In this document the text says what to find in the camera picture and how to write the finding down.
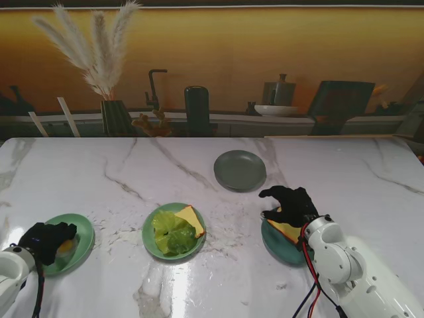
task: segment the yellow cheese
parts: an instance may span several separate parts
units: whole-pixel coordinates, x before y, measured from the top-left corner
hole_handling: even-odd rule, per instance
[[[74,247],[74,243],[71,240],[66,240],[62,245],[59,246],[58,252],[65,253]]]
[[[175,215],[177,217],[181,217],[182,219],[185,219],[188,223],[190,223],[191,226],[193,226],[196,229],[195,237],[197,239],[205,234],[205,229],[201,226],[199,219],[197,218],[197,215],[191,205],[188,205],[187,207],[182,209],[180,212],[175,213]]]
[[[277,212],[283,213],[281,207],[278,208]],[[287,223],[277,223],[271,220],[268,222],[279,232],[281,232],[287,239],[291,240],[294,244],[298,242],[300,236],[300,227],[292,227]]]

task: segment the green plate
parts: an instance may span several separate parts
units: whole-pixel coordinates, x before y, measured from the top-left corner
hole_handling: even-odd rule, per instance
[[[186,253],[174,255],[174,256],[166,256],[164,253],[162,253],[159,250],[159,248],[156,246],[156,242],[154,241],[154,229],[152,226],[152,221],[153,221],[153,217],[157,214],[157,212],[162,210],[162,211],[170,211],[173,213],[178,213],[187,206],[188,204],[185,204],[185,203],[168,203],[157,208],[156,210],[151,212],[151,214],[149,214],[149,216],[147,217],[147,219],[145,220],[143,224],[141,236],[143,239],[144,246],[146,247],[147,251],[151,253],[151,255],[157,258],[160,258],[161,260],[180,260],[182,258],[189,256],[190,254],[193,254],[201,247],[203,241],[205,240],[206,233],[197,239],[196,245],[191,250],[189,250]],[[193,207],[193,210],[195,211],[201,226],[206,230],[205,222],[203,221],[203,218],[201,217],[199,211],[196,210],[194,207]]]
[[[295,266],[305,264],[303,253],[278,232],[266,219],[262,220],[262,240],[268,252],[278,260]]]
[[[228,151],[216,159],[213,171],[219,184],[234,192],[254,191],[266,180],[261,158],[244,150]]]
[[[93,225],[83,215],[73,213],[63,214],[48,220],[46,224],[55,225],[60,222],[76,225],[78,246],[74,254],[70,256],[70,259],[64,261],[63,259],[57,258],[52,265],[44,266],[44,274],[46,276],[58,275],[67,270],[77,268],[87,259],[95,242]]]

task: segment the white bowl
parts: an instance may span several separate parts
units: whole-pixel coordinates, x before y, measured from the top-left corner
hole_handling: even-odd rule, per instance
[[[254,109],[262,116],[287,117],[297,113],[294,106],[255,105]]]

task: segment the orange wall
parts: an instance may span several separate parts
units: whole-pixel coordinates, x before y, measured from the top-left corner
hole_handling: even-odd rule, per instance
[[[18,85],[38,111],[60,111],[57,96],[75,111],[99,109],[101,97],[33,26],[35,14],[56,22],[51,11],[0,11],[0,91],[12,97],[8,86]],[[89,11],[72,16],[89,30]],[[116,95],[130,108],[145,107],[151,68],[169,69],[156,76],[168,108],[183,109],[184,88],[203,85],[212,110],[244,111],[279,73],[297,83],[302,112],[321,80],[384,83],[391,101],[423,70],[424,10],[146,9],[131,23],[127,50]]]

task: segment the black faucet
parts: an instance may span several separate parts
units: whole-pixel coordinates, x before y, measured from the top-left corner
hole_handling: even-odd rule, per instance
[[[158,96],[156,96],[156,90],[154,88],[153,73],[168,73],[168,70],[150,70],[148,73],[148,79],[150,80],[150,87],[152,88],[152,99],[150,100],[148,96],[148,92],[145,92],[146,104],[148,106],[153,106],[153,109],[159,109],[159,99],[158,99]]]

